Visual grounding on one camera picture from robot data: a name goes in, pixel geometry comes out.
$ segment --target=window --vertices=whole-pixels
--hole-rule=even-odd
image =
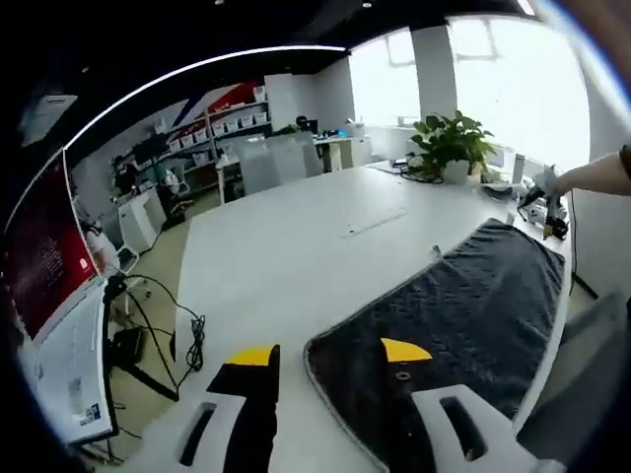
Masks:
[[[350,57],[355,116],[367,125],[411,126],[420,120],[410,30],[358,46]]]
[[[587,92],[563,35],[492,17],[453,19],[449,33],[462,113],[529,159],[564,170],[589,160]]]

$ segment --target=white box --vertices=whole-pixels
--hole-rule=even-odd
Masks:
[[[181,149],[181,143],[179,142],[179,140],[173,140],[169,143],[169,149],[172,151],[172,153],[179,151]]]
[[[257,113],[254,116],[254,119],[256,120],[257,125],[262,125],[264,123],[267,123],[267,112],[262,111],[262,112]]]
[[[226,120],[226,129],[228,133],[232,133],[233,131],[239,130],[239,124],[236,120]]]
[[[226,133],[223,121],[217,121],[213,123],[213,133],[215,134],[215,136],[221,136]]]
[[[208,133],[206,132],[206,128],[202,128],[201,130],[197,130],[195,133],[195,143],[203,143],[208,140]]]
[[[208,153],[193,153],[193,160],[196,166],[204,166],[208,163]]]
[[[195,142],[193,141],[193,135],[186,135],[186,136],[182,136],[180,138],[181,141],[181,146],[183,148],[190,148],[191,146],[193,146],[195,144]]]
[[[247,115],[241,117],[241,127],[248,128],[254,124],[254,116]]]
[[[254,90],[254,100],[255,101],[265,101],[265,86],[255,87]]]

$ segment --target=floor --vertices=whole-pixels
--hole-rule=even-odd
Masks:
[[[212,210],[219,205],[217,192],[206,194],[202,198],[197,199],[194,205],[186,212],[186,222],[162,233],[154,249],[141,257],[132,273],[160,280],[177,298],[179,270],[190,228],[190,220],[196,215]],[[168,332],[173,331],[175,307],[168,295],[151,282],[148,283],[146,289],[152,293],[149,299],[145,299],[141,289],[134,291],[139,296],[141,305],[150,318],[152,325]],[[578,285],[575,285],[570,298],[568,320],[571,320],[573,316],[580,313],[592,302],[591,296]],[[146,324],[138,310],[132,310],[132,312],[131,320],[134,323]],[[165,359],[170,368],[174,370],[174,363],[169,353],[170,337],[162,332],[158,332],[156,336]],[[149,332],[147,332],[143,359],[139,367],[164,385],[173,385]],[[181,373],[175,373],[174,377],[180,379]],[[110,387],[116,408],[116,419],[121,427],[120,435],[110,440],[110,447],[115,457],[124,460],[140,447],[142,440],[134,436],[141,437],[143,429],[154,419],[165,413],[173,405],[173,401],[157,394],[119,369],[113,370],[110,378]],[[101,448],[107,448],[105,441],[100,442],[99,445]],[[92,463],[92,466],[98,467],[100,471],[115,469],[112,466],[103,467],[99,463],[90,463]]]

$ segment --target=white wall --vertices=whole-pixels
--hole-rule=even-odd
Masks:
[[[314,92],[320,130],[341,128],[347,118],[355,118],[351,69],[347,57],[314,75]]]
[[[186,101],[174,103],[130,126],[116,135],[72,169],[72,179],[77,186],[79,199],[92,219],[114,210],[109,201],[113,195],[110,161],[124,155],[131,148],[149,137],[153,124],[163,117],[171,127]]]
[[[590,103],[590,161],[619,150],[629,140],[626,130],[585,75]],[[574,191],[576,272],[600,296],[621,289],[631,296],[631,197]]]
[[[440,113],[454,116],[456,111],[456,77],[447,27],[434,27],[411,32],[414,60],[418,77],[421,118]],[[408,143],[416,132],[413,129],[394,127],[366,127],[371,137],[373,157],[395,160],[410,151],[418,152],[416,145]]]
[[[300,115],[317,118],[314,76],[265,76],[265,89],[274,131],[295,124],[296,117]]]

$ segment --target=black ceiling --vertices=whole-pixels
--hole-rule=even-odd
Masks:
[[[77,95],[47,136],[24,150],[24,166],[40,165],[98,113],[129,92],[177,68],[219,54],[284,44],[353,47],[409,26],[439,25],[469,12],[518,13],[513,0],[214,0],[165,6],[90,4],[63,13],[28,11],[31,42],[20,50],[21,85],[31,105],[47,93]],[[210,64],[165,81],[126,102],[72,147],[77,161],[139,119],[194,91],[279,72],[313,73],[342,53],[269,53]]]

